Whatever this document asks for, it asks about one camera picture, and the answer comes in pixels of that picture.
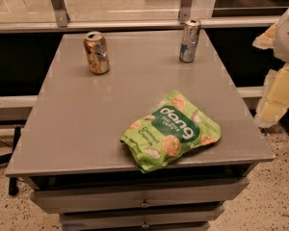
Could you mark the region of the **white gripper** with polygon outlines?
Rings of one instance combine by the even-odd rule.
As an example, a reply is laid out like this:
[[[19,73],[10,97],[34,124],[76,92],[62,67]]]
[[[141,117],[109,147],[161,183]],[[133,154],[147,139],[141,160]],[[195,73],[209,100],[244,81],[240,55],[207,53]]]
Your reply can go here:
[[[263,50],[274,48],[275,57],[286,62],[279,71],[269,70],[256,108],[255,124],[270,128],[289,110],[289,8],[252,45]]]

